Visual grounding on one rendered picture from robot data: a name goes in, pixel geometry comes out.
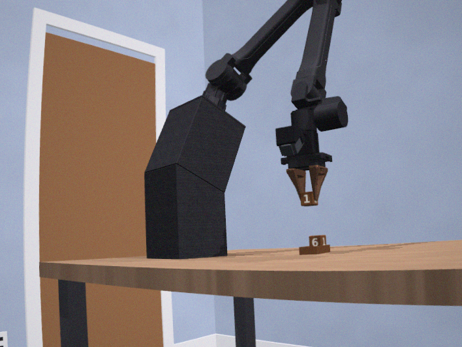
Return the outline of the brown wooden number cube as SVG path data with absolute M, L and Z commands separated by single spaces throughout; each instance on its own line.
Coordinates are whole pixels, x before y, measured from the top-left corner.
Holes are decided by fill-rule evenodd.
M 301 192 L 301 206 L 309 206 L 309 205 L 318 205 L 318 200 L 316 201 L 313 196 L 313 191 L 311 192 Z
M 309 246 L 322 246 L 326 245 L 326 235 L 311 235 L 309 236 Z

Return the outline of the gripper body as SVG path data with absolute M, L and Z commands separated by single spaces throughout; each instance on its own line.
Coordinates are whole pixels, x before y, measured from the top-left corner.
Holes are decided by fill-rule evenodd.
M 309 170 L 309 166 L 319 165 L 326 167 L 325 162 L 332 162 L 332 156 L 326 153 L 312 153 L 294 157 L 281 158 L 281 164 L 288 164 L 288 169 Z

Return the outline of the brown wooden tray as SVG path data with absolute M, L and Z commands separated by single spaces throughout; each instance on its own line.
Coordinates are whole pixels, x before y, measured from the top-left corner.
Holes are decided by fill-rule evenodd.
M 317 247 L 299 247 L 300 255 L 306 255 L 306 254 L 322 254 L 322 253 L 327 253 L 330 252 L 330 245 L 322 245 L 322 246 L 317 246 Z

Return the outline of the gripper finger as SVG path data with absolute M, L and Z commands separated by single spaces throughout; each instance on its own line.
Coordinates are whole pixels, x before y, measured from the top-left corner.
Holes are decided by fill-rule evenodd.
M 298 196 L 300 198 L 300 193 L 305 192 L 306 171 L 291 168 L 291 169 L 286 169 L 286 172 L 289 178 L 291 179 L 291 181 L 293 182 L 297 190 Z M 300 198 L 300 201 L 301 201 L 301 198 Z
M 310 173 L 310 178 L 311 178 L 313 196 L 316 201 L 318 200 L 320 189 L 324 182 L 327 172 L 328 172 L 328 169 L 326 167 L 319 166 L 319 165 L 309 166 L 309 173 Z M 316 184 L 317 181 L 318 183 Z

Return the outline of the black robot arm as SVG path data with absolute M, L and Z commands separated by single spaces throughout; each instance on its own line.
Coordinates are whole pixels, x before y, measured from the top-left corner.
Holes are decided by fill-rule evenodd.
M 326 98 L 325 90 L 333 23 L 341 14 L 341 1 L 287 0 L 242 48 L 226 53 L 207 69 L 209 83 L 203 95 L 226 110 L 227 100 L 244 94 L 258 60 L 312 7 L 303 58 L 290 92 L 297 110 L 291 112 L 292 126 L 276 128 L 275 133 L 284 157 L 319 153 L 317 129 L 323 132 L 348 125 L 347 106 L 339 96 Z

